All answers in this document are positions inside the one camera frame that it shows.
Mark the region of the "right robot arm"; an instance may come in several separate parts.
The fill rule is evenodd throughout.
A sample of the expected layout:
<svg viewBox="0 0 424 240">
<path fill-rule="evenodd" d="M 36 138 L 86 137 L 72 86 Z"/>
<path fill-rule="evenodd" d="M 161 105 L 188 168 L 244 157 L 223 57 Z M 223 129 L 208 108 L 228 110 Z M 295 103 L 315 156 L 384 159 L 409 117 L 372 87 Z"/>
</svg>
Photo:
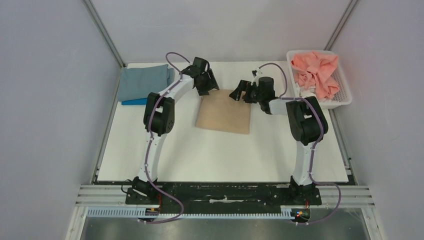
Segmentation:
<svg viewBox="0 0 424 240">
<path fill-rule="evenodd" d="M 259 104 L 268 115 L 286 115 L 292 137 L 296 141 L 296 161 L 289 182 L 289 199 L 302 204 L 314 197 L 317 183 L 313 177 L 314 156 L 318 143 L 328 132 L 328 122 L 315 96 L 276 96 L 274 79 L 260 77 L 258 82 L 241 80 L 229 94 L 235 101 Z"/>
</svg>

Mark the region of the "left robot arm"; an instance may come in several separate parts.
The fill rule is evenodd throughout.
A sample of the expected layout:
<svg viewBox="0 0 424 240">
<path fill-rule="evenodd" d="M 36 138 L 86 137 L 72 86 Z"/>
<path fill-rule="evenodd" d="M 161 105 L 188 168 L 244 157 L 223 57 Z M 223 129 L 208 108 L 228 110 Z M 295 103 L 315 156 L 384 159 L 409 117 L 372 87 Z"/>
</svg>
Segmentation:
<svg viewBox="0 0 424 240">
<path fill-rule="evenodd" d="M 158 93 L 150 93 L 143 116 L 147 131 L 144 161 L 132 181 L 132 190 L 144 204 L 152 204 L 160 194 L 155 181 L 165 139 L 175 125 L 175 105 L 189 91 L 196 89 L 206 96 L 219 86 L 210 63 L 195 57 L 190 65 L 179 71 L 179 78 Z"/>
</svg>

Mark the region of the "beige t shirt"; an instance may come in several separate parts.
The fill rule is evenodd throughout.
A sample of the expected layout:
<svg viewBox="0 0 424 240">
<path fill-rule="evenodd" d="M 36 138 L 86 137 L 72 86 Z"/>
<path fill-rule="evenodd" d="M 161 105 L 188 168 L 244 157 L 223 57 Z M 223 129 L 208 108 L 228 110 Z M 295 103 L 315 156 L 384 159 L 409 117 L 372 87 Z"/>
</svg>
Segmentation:
<svg viewBox="0 0 424 240">
<path fill-rule="evenodd" d="M 248 135 L 251 105 L 230 98 L 228 89 L 212 90 L 202 96 L 195 126 L 200 129 Z"/>
</svg>

